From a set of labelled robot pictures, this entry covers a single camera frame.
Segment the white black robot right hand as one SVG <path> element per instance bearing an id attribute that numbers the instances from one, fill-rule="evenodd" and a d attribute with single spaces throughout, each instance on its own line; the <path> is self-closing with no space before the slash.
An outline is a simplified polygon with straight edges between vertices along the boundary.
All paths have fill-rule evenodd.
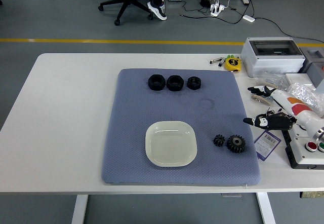
<path id="1" fill-rule="evenodd" d="M 249 87 L 248 90 L 256 95 L 271 96 L 287 113 L 279 112 L 263 118 L 244 118 L 243 122 L 265 130 L 290 130 L 296 123 L 306 129 L 310 138 L 317 140 L 323 136 L 323 119 L 288 92 L 269 86 Z"/>

